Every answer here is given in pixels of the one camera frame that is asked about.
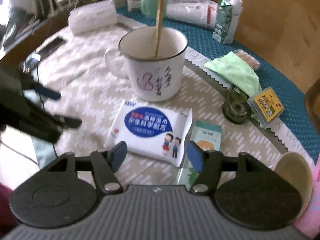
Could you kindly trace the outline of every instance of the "pink object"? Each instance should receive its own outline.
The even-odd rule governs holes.
[[[149,72],[146,72],[143,75],[143,78],[140,80],[137,79],[137,85],[142,90],[152,90],[153,89],[153,83],[150,81],[152,78],[152,74]]]
[[[295,222],[296,228],[310,239],[320,233],[320,155],[312,171],[313,191],[309,205]]]
[[[11,231],[17,222],[10,210],[9,196],[12,190],[0,183],[0,237]]]

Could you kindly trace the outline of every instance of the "pink bag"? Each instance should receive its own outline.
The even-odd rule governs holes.
[[[309,205],[295,222],[296,228],[314,239],[320,233],[320,155],[314,170],[312,171],[313,191]]]

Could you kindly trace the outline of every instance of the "blue dotted mat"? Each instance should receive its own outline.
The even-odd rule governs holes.
[[[156,24],[155,20],[146,18],[141,13],[129,13],[126,7],[118,8],[117,12],[146,25]],[[318,136],[304,108],[304,94],[294,83],[239,42],[234,41],[233,44],[228,45],[218,43],[212,38],[212,30],[205,30],[169,19],[164,19],[163,26],[172,27],[183,32],[188,38],[189,46],[210,59],[226,55],[235,49],[243,49],[255,57],[261,63],[260,68],[256,71],[261,87],[271,86],[276,92],[285,106],[285,111],[280,115],[280,119],[297,137],[316,163],[320,153],[320,136]]]

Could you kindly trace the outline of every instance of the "green glass jar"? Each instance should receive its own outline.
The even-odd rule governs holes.
[[[250,118],[251,108],[248,96],[240,88],[232,86],[222,106],[224,116],[232,123],[243,124]]]

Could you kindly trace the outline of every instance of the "white tissue package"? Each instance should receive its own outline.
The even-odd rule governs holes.
[[[110,26],[118,22],[113,0],[91,3],[70,12],[69,27],[74,35]]]
[[[145,103],[123,100],[110,128],[108,141],[112,146],[124,141],[130,152],[179,167],[191,124],[192,110],[184,115]]]

